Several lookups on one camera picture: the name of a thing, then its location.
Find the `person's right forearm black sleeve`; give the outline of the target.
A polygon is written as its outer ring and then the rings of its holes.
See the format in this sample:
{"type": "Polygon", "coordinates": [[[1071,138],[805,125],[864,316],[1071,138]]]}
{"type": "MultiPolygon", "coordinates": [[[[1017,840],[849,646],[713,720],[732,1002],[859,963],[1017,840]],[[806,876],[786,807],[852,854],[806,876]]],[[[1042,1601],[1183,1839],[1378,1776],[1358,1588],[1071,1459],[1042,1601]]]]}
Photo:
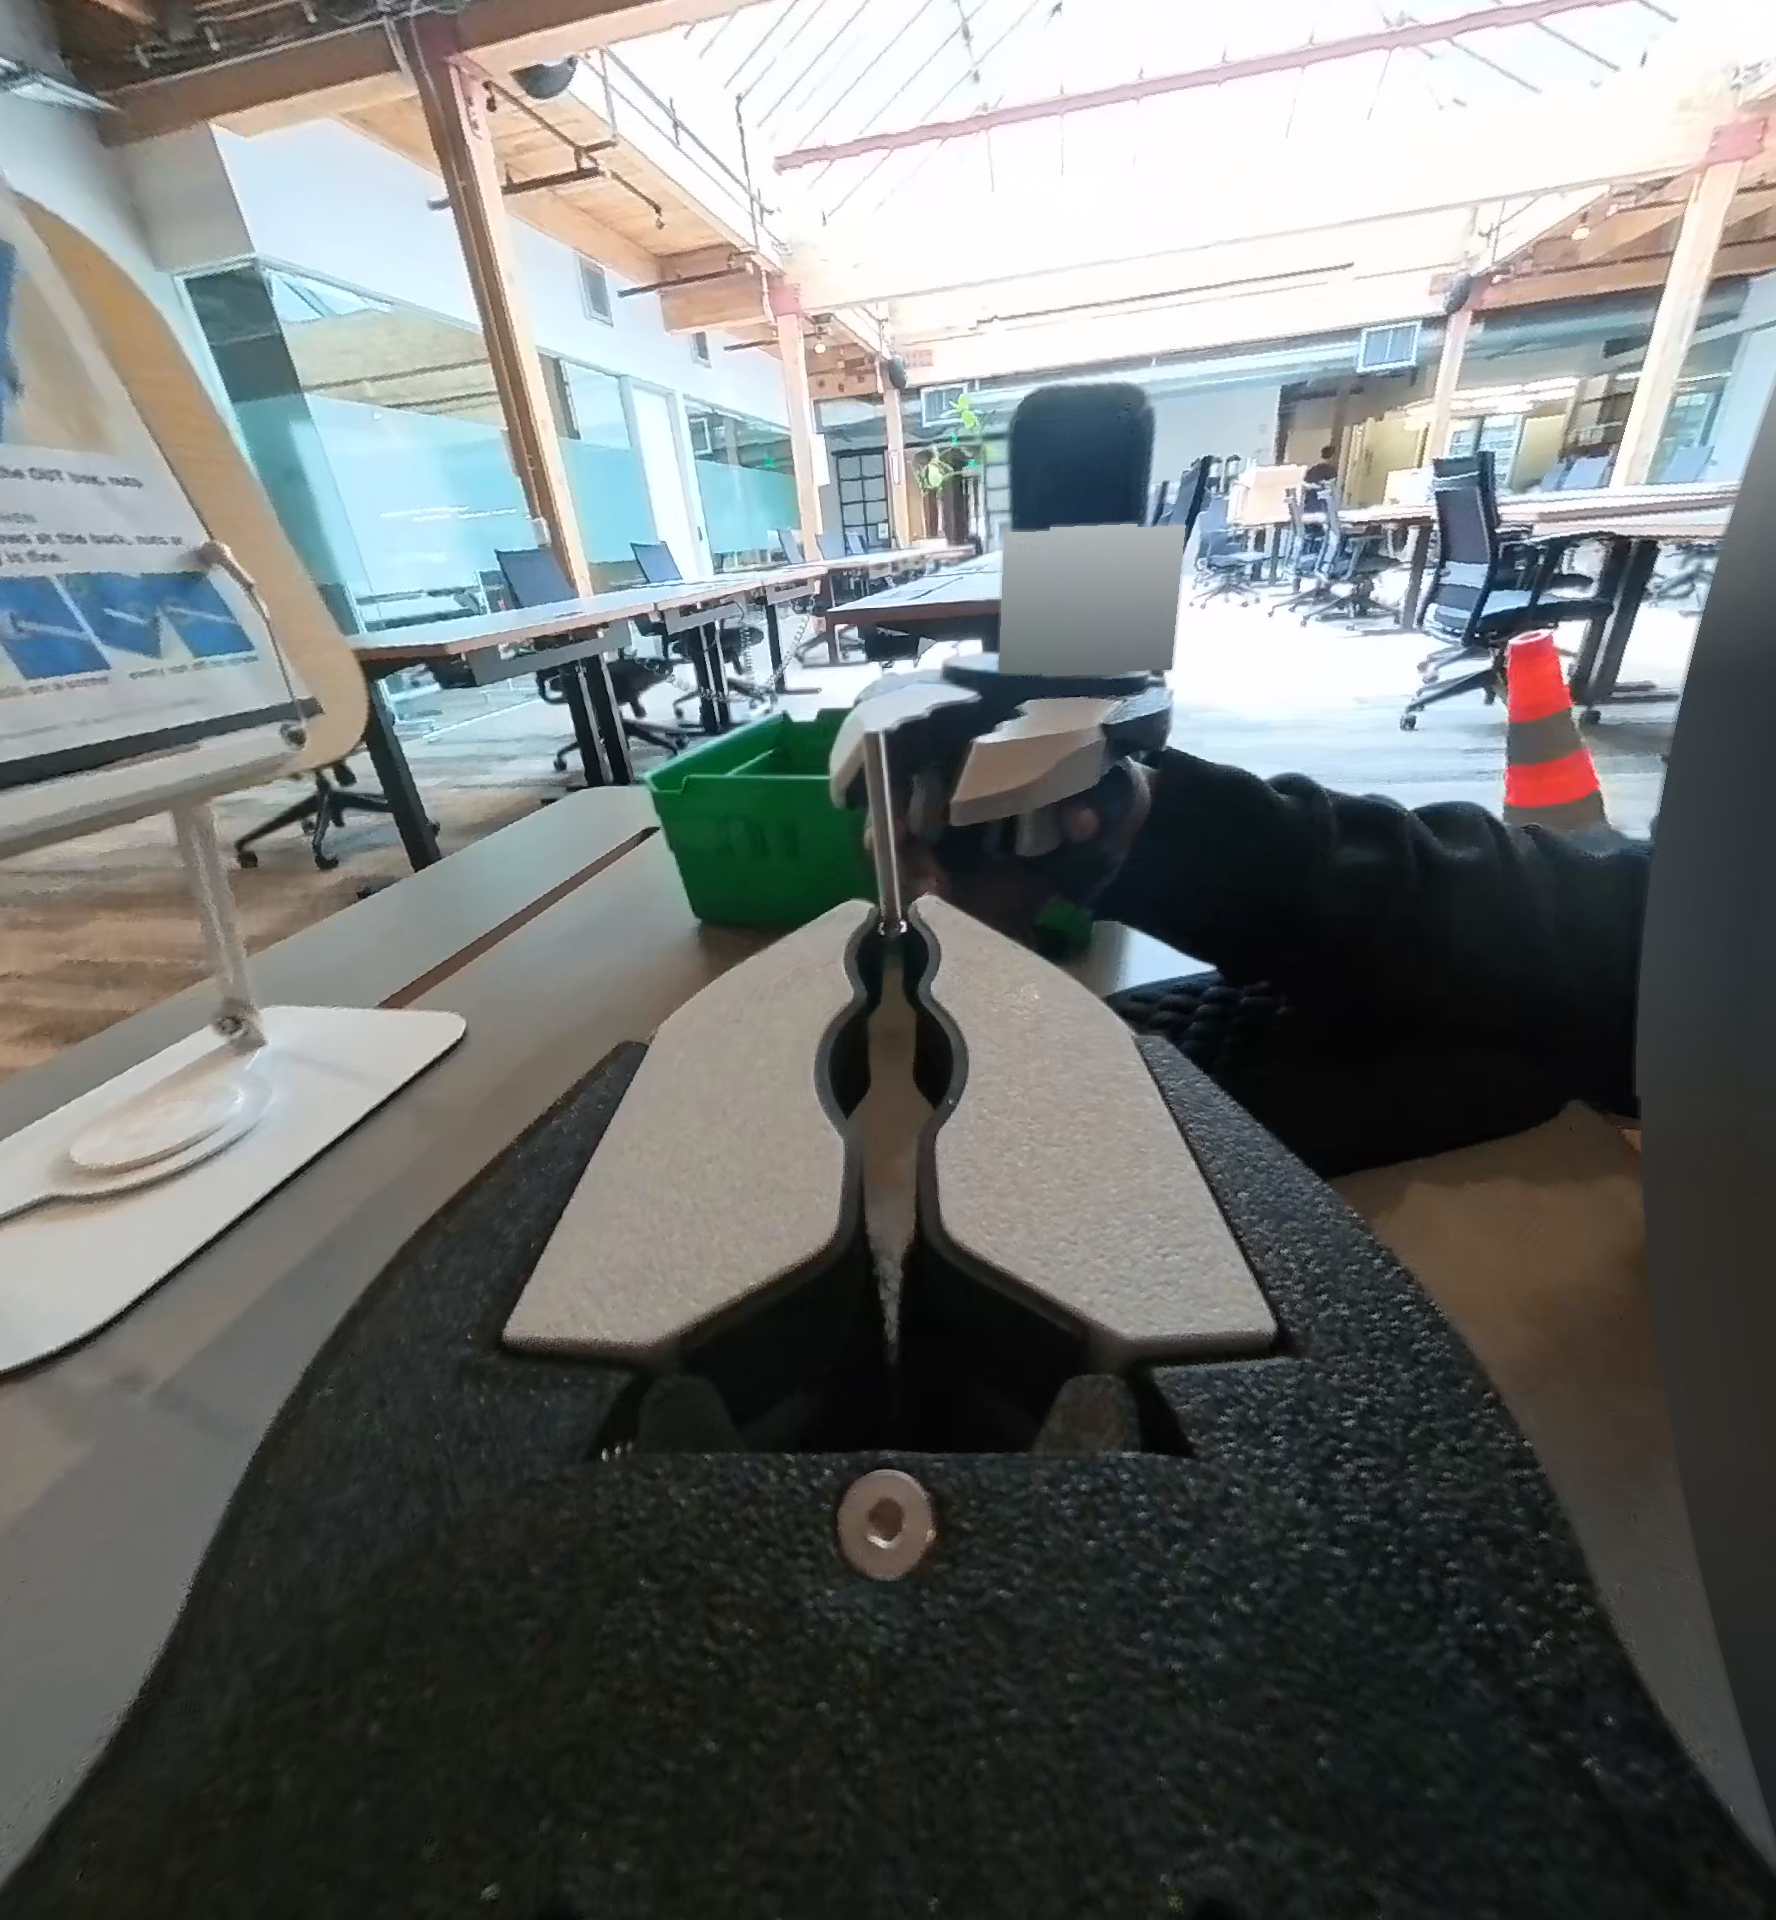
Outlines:
{"type": "Polygon", "coordinates": [[[1334,1177],[1572,1103],[1639,1120],[1648,854],[1168,749],[1096,916],[1221,977],[1192,1059],[1334,1177]]]}

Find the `black woven pad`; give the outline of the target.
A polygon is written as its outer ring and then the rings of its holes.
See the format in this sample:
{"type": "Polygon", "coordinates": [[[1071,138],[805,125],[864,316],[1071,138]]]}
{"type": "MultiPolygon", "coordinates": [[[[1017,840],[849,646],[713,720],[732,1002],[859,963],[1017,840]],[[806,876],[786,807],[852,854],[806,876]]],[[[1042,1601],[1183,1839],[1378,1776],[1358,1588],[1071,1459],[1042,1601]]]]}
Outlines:
{"type": "Polygon", "coordinates": [[[1218,972],[1147,982],[1107,997],[1136,1035],[1161,1039],[1203,1073],[1221,1077],[1265,1054],[1285,1016],[1268,987],[1240,987],[1218,972]]]}

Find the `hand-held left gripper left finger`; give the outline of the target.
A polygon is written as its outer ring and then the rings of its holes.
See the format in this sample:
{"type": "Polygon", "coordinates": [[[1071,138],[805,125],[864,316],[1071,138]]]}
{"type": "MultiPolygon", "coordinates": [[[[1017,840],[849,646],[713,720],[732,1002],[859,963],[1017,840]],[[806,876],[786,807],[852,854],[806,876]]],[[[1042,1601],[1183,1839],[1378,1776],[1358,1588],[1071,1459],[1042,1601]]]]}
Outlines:
{"type": "Polygon", "coordinates": [[[509,1350],[669,1363],[838,1252],[857,1166],[831,1051],[867,1019],[873,931],[869,902],[838,902],[659,1025],[505,1322],[509,1350]]]}

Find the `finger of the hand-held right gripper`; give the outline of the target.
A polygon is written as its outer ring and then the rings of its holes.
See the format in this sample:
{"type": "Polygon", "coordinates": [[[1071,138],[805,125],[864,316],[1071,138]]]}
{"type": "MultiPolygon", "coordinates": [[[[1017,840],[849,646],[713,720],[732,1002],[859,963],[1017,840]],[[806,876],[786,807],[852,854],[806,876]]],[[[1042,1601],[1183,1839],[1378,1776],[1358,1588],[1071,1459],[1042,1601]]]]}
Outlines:
{"type": "Polygon", "coordinates": [[[1123,697],[1028,699],[971,739],[948,794],[948,827],[984,827],[1052,808],[1098,787],[1114,760],[1109,722],[1123,697]]]}
{"type": "Polygon", "coordinates": [[[947,715],[943,734],[958,734],[953,715],[970,712],[963,722],[975,731],[978,692],[947,677],[882,677],[864,688],[845,712],[834,744],[826,754],[826,798],[834,808],[849,808],[857,783],[864,783],[864,756],[873,740],[915,729],[921,739],[938,715],[947,715]]]}

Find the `orange traffic cone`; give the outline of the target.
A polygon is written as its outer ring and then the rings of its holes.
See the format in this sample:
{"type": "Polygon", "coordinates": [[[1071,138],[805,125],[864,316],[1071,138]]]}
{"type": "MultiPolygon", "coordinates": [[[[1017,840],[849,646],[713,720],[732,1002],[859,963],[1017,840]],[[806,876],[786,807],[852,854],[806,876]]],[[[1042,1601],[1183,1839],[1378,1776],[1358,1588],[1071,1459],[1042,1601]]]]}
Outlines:
{"type": "Polygon", "coordinates": [[[1507,644],[1507,763],[1501,820],[1563,834],[1605,834],[1595,760],[1579,731],[1554,633],[1507,644]]]}

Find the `person's right hand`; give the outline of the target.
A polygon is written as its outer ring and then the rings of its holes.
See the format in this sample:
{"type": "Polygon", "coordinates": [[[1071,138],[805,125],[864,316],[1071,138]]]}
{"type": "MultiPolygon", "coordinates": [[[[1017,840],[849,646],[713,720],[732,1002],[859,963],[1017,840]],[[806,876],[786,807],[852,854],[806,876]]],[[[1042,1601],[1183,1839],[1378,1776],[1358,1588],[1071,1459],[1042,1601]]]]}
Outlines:
{"type": "Polygon", "coordinates": [[[1152,768],[1115,760],[1091,789],[1044,808],[971,827],[948,822],[943,783],[924,765],[896,789],[896,862],[909,897],[940,897],[1028,940],[1052,906],[1091,909],[1115,878],[1152,808],[1152,768]]]}

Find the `green plastic bin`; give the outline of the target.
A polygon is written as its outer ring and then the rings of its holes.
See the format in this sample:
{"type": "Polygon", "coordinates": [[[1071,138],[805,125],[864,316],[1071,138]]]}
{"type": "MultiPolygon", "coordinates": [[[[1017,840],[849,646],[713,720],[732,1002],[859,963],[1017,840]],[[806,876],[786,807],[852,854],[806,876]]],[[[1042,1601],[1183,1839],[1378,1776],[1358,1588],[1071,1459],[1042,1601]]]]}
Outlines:
{"type": "MultiPolygon", "coordinates": [[[[864,902],[880,934],[864,783],[849,808],[826,798],[826,754],[845,712],[768,718],[650,777],[663,840],[698,921],[797,928],[839,902],[864,902]]],[[[951,774],[948,808],[971,740],[948,745],[943,722],[938,715],[921,739],[915,729],[891,735],[891,768],[892,789],[924,765],[951,774]]]]}

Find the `grey curved panel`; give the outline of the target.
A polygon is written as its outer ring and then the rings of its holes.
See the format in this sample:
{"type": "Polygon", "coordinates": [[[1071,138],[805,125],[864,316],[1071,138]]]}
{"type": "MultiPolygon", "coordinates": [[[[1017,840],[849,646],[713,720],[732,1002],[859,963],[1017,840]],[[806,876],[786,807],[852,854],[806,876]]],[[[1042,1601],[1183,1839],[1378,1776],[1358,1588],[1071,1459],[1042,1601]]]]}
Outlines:
{"type": "Polygon", "coordinates": [[[1675,718],[1639,1089],[1672,1436],[1776,1834],[1776,385],[1675,718]]]}

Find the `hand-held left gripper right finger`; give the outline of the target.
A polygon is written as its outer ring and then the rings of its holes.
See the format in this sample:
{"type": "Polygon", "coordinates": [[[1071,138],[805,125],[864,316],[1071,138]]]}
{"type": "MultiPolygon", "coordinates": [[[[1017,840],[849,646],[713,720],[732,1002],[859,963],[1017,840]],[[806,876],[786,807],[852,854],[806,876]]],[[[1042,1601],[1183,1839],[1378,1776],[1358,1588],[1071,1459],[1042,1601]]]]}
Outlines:
{"type": "Polygon", "coordinates": [[[1128,1027],[938,897],[905,928],[948,1051],[924,1158],[938,1246],[1094,1363],[1265,1351],[1275,1316],[1128,1027]]]}

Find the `long thin metal screw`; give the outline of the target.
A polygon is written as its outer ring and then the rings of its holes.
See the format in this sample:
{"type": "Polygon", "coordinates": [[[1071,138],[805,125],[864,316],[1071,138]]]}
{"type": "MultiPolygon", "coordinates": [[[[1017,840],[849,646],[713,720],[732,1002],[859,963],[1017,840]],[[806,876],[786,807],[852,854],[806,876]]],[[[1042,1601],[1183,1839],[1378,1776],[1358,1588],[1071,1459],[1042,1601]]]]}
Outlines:
{"type": "Polygon", "coordinates": [[[905,934],[905,887],[901,881],[901,827],[891,768],[891,734],[880,726],[869,726],[863,735],[859,754],[877,925],[882,939],[901,939],[905,934]]]}

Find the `green potted plant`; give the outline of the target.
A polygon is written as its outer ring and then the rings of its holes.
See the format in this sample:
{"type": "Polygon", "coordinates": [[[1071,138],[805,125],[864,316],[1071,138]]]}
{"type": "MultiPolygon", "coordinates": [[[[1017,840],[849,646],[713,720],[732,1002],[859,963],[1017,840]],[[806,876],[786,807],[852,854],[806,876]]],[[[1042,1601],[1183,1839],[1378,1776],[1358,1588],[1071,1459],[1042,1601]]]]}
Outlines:
{"type": "Polygon", "coordinates": [[[987,428],[970,385],[948,384],[921,390],[921,423],[932,434],[915,458],[915,482],[924,493],[940,493],[953,480],[984,467],[987,428]]]}

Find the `instruction sheet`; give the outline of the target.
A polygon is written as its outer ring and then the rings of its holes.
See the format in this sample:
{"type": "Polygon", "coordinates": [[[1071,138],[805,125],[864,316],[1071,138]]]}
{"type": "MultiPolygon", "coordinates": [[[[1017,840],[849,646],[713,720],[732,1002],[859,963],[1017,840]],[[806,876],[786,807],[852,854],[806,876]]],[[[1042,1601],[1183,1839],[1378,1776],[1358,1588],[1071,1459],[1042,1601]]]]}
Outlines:
{"type": "Polygon", "coordinates": [[[0,797],[280,768],[316,704],[0,172],[0,797]]]}

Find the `long wooden office desk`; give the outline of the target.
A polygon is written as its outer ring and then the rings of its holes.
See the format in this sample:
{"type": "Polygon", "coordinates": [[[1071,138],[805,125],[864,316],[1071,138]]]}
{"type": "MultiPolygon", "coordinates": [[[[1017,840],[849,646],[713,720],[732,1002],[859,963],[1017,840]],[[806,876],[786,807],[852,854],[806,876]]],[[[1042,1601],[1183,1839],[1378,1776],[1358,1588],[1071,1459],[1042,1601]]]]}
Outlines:
{"type": "Polygon", "coordinates": [[[784,649],[781,616],[821,616],[839,605],[826,593],[831,576],[855,573],[863,580],[902,580],[914,570],[975,559],[963,542],[924,542],[887,547],[863,559],[819,559],[722,573],[707,580],[650,584],[595,597],[576,597],[540,608],[493,611],[474,618],[420,621],[385,630],[351,642],[367,688],[363,745],[373,758],[405,760],[380,685],[409,666],[443,666],[467,688],[490,688],[526,677],[562,677],[573,744],[585,756],[589,787],[627,787],[633,782],[625,744],[609,660],[625,651],[646,626],[663,642],[698,640],[702,734],[715,739],[731,729],[732,696],[727,688],[726,642],[731,630],[745,630],[765,649],[768,674],[759,692],[784,692],[792,664],[784,649]]]}
{"type": "Polygon", "coordinates": [[[863,660],[921,660],[934,644],[998,651],[1003,552],[948,564],[915,580],[880,588],[821,613],[826,633],[859,633],[863,660]]]}
{"type": "Polygon", "coordinates": [[[1586,625],[1571,692],[1586,729],[1604,708],[1675,703],[1648,682],[1622,682],[1622,663],[1664,547],[1716,547],[1740,496],[1735,477],[1705,484],[1525,493],[1499,496],[1499,528],[1525,536],[1551,559],[1575,545],[1604,552],[1604,611],[1586,625]]]}

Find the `white sheet stand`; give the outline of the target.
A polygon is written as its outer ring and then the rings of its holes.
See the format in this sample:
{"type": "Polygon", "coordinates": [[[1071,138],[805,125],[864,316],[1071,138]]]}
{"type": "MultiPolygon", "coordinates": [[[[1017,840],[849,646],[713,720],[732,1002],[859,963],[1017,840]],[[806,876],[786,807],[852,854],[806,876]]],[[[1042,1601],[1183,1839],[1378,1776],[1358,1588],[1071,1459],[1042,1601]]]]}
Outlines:
{"type": "Polygon", "coordinates": [[[210,801],[301,744],[288,722],[0,791],[0,857],[168,812],[212,978],[205,1025],[0,1138],[0,1380],[115,1325],[467,1035],[258,1002],[210,801]]]}

